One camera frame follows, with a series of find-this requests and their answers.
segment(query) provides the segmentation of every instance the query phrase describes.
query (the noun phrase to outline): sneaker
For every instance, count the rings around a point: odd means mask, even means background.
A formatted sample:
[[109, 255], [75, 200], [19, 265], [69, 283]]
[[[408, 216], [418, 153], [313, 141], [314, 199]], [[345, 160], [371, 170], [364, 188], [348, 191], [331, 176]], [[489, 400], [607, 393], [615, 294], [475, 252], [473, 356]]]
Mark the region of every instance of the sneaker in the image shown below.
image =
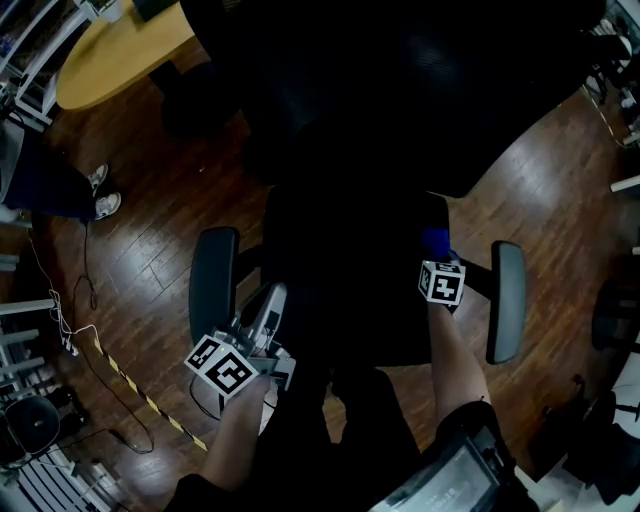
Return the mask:
[[100, 220], [108, 217], [109, 215], [113, 215], [120, 208], [120, 203], [122, 203], [122, 197], [119, 193], [109, 194], [105, 197], [99, 197], [96, 200], [96, 219]]
[[109, 174], [109, 164], [102, 164], [98, 167], [93, 174], [90, 174], [87, 179], [89, 183], [91, 183], [91, 190], [93, 191], [93, 197], [96, 197], [96, 192], [98, 191], [98, 187], [104, 183], [104, 180], [107, 179], [107, 174]]

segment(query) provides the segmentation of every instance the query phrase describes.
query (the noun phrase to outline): white cube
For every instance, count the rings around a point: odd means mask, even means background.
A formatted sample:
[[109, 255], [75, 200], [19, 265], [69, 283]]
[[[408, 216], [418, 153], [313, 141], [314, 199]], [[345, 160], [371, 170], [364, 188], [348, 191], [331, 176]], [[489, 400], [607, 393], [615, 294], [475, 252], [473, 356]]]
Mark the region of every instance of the white cube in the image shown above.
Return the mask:
[[418, 289], [427, 302], [457, 306], [462, 300], [466, 268], [458, 261], [423, 261]]

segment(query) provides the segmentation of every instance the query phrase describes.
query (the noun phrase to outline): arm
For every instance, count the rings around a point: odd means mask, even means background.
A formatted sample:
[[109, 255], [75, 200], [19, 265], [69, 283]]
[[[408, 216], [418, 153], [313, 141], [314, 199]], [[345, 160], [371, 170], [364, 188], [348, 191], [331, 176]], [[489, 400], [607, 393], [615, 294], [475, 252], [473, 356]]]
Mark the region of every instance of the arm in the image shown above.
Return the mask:
[[431, 336], [431, 375], [436, 414], [441, 422], [469, 402], [491, 403], [477, 359], [465, 345], [453, 316], [441, 304], [428, 303]]
[[220, 428], [200, 469], [200, 476], [225, 491], [237, 491], [247, 481], [253, 465], [262, 402], [269, 380], [258, 377], [229, 401]]

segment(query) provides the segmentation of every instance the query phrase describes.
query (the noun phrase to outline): screen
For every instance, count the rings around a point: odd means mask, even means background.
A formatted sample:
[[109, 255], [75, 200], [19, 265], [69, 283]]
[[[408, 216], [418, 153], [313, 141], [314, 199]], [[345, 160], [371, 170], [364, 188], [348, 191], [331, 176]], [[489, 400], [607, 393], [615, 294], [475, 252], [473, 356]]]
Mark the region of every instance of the screen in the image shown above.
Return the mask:
[[463, 445], [433, 478], [425, 482], [418, 474], [398, 489], [404, 499], [393, 504], [382, 502], [373, 510], [471, 512], [492, 487], [491, 480]]

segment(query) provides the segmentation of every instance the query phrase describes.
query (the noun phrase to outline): black round object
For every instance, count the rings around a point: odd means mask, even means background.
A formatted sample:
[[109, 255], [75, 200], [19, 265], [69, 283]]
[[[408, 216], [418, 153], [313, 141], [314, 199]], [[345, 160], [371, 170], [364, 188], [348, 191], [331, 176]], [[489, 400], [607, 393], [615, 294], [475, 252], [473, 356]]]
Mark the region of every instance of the black round object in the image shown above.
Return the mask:
[[11, 432], [27, 453], [47, 448], [60, 432], [60, 415], [42, 396], [30, 396], [7, 407], [5, 418]]
[[162, 123], [174, 137], [198, 137], [220, 130], [238, 111], [230, 80], [212, 62], [184, 73], [162, 104]]

